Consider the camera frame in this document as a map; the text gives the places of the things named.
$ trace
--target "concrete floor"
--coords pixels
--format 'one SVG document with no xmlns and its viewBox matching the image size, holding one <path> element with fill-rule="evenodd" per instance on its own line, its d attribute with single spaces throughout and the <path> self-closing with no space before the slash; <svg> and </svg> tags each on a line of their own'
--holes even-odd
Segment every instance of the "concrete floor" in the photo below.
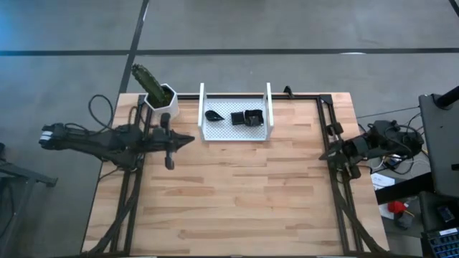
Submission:
<svg viewBox="0 0 459 258">
<path fill-rule="evenodd" d="M 0 1 L 0 50 L 129 49 L 141 0 Z M 458 47 L 459 18 L 447 0 L 151 0 L 139 49 Z M 87 112 L 100 93 L 115 103 L 127 57 L 0 57 L 0 141 L 9 161 L 59 177 L 33 194 L 19 256 L 80 251 L 100 162 L 42 150 L 44 124 L 99 127 Z M 417 96 L 458 84 L 459 54 L 137 57 L 178 92 L 350 92 L 356 114 L 417 105 Z M 140 92 L 133 80 L 128 92 Z M 108 109 L 98 103 L 101 119 Z M 361 119 L 408 121 L 417 110 Z M 426 171 L 418 166 L 413 174 Z M 389 236 L 397 253 L 418 239 Z"/>
</svg>

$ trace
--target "white planter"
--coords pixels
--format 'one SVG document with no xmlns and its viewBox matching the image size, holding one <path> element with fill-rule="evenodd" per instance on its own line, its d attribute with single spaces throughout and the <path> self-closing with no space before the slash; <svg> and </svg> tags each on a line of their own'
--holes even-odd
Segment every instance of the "white planter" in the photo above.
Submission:
<svg viewBox="0 0 459 258">
<path fill-rule="evenodd" d="M 153 111 L 153 120 L 154 123 L 158 123 L 161 115 L 164 113 L 171 114 L 171 120 L 174 119 L 177 115 L 179 115 L 179 100 L 177 97 L 177 92 L 171 88 L 167 83 L 161 85 L 163 88 L 168 88 L 174 96 L 172 96 L 171 103 L 166 107 L 154 108 L 150 103 L 148 103 L 148 94 L 145 95 L 144 101 L 145 103 L 152 109 Z"/>
</svg>

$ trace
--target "white wire basket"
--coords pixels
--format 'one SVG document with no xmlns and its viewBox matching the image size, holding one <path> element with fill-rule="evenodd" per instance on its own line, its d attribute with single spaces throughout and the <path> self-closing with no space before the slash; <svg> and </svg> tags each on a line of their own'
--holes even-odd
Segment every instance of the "white wire basket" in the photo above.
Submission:
<svg viewBox="0 0 459 258">
<path fill-rule="evenodd" d="M 205 112 L 213 110 L 224 120 L 210 122 Z M 261 126 L 248 127 L 233 125 L 231 113 L 245 110 L 262 110 L 264 123 Z M 271 99 L 271 84 L 266 84 L 263 97 L 249 98 L 215 98 L 207 97 L 204 83 L 199 90 L 198 127 L 203 141 L 265 141 L 270 139 L 274 128 L 273 100 Z"/>
</svg>

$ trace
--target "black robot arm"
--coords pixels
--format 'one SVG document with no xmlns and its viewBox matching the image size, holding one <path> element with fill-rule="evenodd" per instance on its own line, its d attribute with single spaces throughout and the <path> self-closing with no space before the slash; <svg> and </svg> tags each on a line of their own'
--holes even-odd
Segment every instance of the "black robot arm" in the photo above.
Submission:
<svg viewBox="0 0 459 258">
<path fill-rule="evenodd" d="M 356 165 L 362 160 L 393 154 L 407 159 L 416 156 L 422 150 L 422 136 L 410 127 L 398 125 L 397 121 L 377 120 L 369 124 L 369 127 L 367 133 L 342 140 L 339 136 L 343 132 L 341 125 L 329 125 L 328 134 L 337 140 L 319 159 L 334 161 L 339 169 L 348 171 L 351 178 L 358 178 L 360 172 Z"/>
<path fill-rule="evenodd" d="M 104 132 L 69 128 L 62 123 L 45 125 L 39 144 L 47 150 L 71 149 L 112 161 L 120 168 L 133 170 L 140 155 L 148 152 L 166 151 L 166 167 L 174 169 L 172 153 L 194 140 L 169 129 L 170 115 L 161 116 L 161 127 L 143 137 L 137 125 L 121 125 Z"/>
</svg>

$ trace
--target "wooden table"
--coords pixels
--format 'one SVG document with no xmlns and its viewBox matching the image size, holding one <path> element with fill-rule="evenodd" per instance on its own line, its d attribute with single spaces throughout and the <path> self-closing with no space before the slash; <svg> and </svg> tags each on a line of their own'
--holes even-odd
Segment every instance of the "wooden table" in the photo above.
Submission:
<svg viewBox="0 0 459 258">
<path fill-rule="evenodd" d="M 332 96 L 342 136 L 358 135 L 350 94 Z M 120 96 L 115 125 L 127 122 L 137 98 Z M 274 131 L 269 142 L 258 143 L 203 143 L 198 101 L 181 100 L 179 105 L 171 127 L 196 140 L 174 155 L 173 171 L 164 168 L 164 153 L 147 155 L 131 255 L 342 253 L 328 168 L 318 160 L 323 140 L 315 101 L 273 100 Z M 102 174 L 113 169 L 105 164 Z M 113 222 L 121 181 L 121 173 L 114 173 L 99 183 L 83 251 Z M 360 221 L 388 249 L 368 171 L 362 169 L 351 188 Z"/>
</svg>

